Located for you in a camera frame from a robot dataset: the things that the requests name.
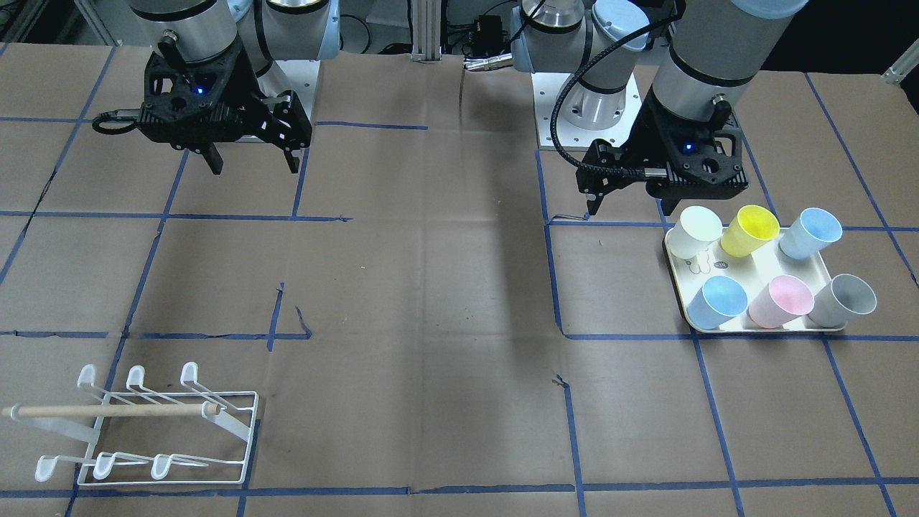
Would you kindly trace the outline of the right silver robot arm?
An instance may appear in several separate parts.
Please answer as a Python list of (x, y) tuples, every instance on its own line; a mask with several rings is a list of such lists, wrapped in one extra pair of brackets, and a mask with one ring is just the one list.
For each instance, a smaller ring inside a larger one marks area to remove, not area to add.
[(219, 143), (252, 136), (283, 151), (298, 173), (312, 125), (288, 61), (339, 50), (335, 1), (131, 1), (152, 40), (135, 127), (154, 143), (190, 150), (220, 174)]

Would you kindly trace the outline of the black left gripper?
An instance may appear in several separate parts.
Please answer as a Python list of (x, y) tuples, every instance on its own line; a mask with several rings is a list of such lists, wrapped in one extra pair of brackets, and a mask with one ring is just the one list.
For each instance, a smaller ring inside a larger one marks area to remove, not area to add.
[(749, 186), (742, 161), (744, 134), (736, 124), (731, 102), (723, 94), (710, 99), (708, 120), (686, 120), (670, 112), (650, 92), (641, 121), (650, 139), (641, 152), (644, 167), (662, 168), (664, 174), (649, 179), (647, 193), (659, 200), (679, 200), (675, 214), (691, 200), (728, 200)]

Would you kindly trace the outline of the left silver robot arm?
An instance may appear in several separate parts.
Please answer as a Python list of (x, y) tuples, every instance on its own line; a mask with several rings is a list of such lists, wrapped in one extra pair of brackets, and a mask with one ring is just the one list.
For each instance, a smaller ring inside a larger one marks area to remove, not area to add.
[[(514, 68), (566, 73), (549, 114), (549, 141), (577, 168), (595, 215), (608, 195), (637, 182), (670, 215), (682, 200), (728, 200), (749, 185), (733, 108), (803, 1), (689, 1), (651, 21), (630, 1), (522, 1), (509, 42)], [(562, 144), (558, 122), (598, 132), (616, 126), (627, 84), (650, 33), (676, 23), (631, 125), (629, 138), (594, 137), (582, 159)]]

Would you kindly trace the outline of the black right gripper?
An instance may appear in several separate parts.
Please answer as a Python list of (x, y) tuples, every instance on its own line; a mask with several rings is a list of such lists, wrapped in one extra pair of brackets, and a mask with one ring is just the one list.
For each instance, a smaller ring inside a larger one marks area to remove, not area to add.
[[(221, 174), (223, 158), (215, 144), (256, 136), (262, 130), (262, 92), (236, 37), (219, 55), (188, 62), (178, 36), (164, 34), (148, 59), (138, 130), (154, 143), (202, 151), (211, 173)], [(301, 148), (285, 148), (290, 173), (301, 170)]]

